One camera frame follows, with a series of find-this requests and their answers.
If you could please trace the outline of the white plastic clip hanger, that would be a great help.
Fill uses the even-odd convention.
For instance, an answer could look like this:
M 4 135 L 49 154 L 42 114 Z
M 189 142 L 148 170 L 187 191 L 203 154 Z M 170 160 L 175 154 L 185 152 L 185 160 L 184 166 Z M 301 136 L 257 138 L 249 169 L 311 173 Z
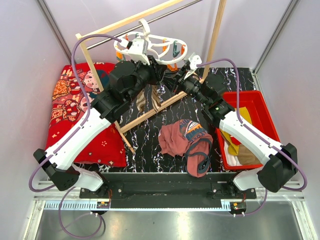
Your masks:
M 151 34 L 148 22 L 141 18 L 141 31 L 130 31 L 119 37 L 121 42 L 115 41 L 113 47 L 117 54 L 123 57 L 128 55 L 128 49 L 134 39 L 144 39 L 148 41 L 147 55 L 153 56 L 161 65 L 174 65 L 187 56 L 188 46 L 180 39 Z

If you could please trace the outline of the brown striped sock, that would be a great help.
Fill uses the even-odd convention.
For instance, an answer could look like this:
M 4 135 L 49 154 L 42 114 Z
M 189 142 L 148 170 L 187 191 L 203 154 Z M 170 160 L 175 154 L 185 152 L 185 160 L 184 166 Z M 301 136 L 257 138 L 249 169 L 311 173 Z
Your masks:
M 151 102 L 152 102 L 153 109 L 155 110 L 156 113 L 158 113 L 161 108 L 161 102 L 160 102 L 160 97 L 159 97 L 158 89 L 156 85 L 152 85 Z
M 136 97 L 136 107 L 139 113 L 144 112 L 146 105 L 145 90 L 143 89 Z

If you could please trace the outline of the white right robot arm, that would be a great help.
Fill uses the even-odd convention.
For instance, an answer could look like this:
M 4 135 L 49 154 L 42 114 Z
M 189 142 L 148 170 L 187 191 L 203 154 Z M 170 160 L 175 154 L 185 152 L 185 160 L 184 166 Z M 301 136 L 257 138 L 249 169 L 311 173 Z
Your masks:
M 297 149 L 291 143 L 283 145 L 239 117 L 234 107 L 225 101 L 227 88 L 219 76 L 209 74 L 203 82 L 195 74 L 166 73 L 163 84 L 173 93 L 185 92 L 203 105 L 202 114 L 206 121 L 235 137 L 250 150 L 263 165 L 238 173 L 227 185 L 228 195 L 239 198 L 245 190 L 264 187 L 276 193 L 297 173 Z

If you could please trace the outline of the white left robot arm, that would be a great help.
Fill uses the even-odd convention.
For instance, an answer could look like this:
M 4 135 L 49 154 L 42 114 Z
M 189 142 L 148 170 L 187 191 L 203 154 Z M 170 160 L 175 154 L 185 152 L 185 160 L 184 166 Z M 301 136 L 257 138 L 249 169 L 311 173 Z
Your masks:
M 37 149 L 33 156 L 59 191 L 71 187 L 89 189 L 97 198 L 108 193 L 101 174 L 73 165 L 79 153 L 103 130 L 110 127 L 130 107 L 146 87 L 159 84 L 167 66 L 149 55 L 147 63 L 122 61 L 109 74 L 109 82 L 92 102 L 84 116 L 54 145 Z

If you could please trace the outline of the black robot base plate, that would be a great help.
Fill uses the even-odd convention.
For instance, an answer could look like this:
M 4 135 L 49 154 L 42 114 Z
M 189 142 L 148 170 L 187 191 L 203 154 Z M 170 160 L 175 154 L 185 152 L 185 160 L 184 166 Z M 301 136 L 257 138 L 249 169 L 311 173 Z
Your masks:
M 234 173 L 214 172 L 196 178 L 187 173 L 105 173 L 112 210 L 217 209 L 222 200 L 255 200 L 256 191 L 231 186 Z

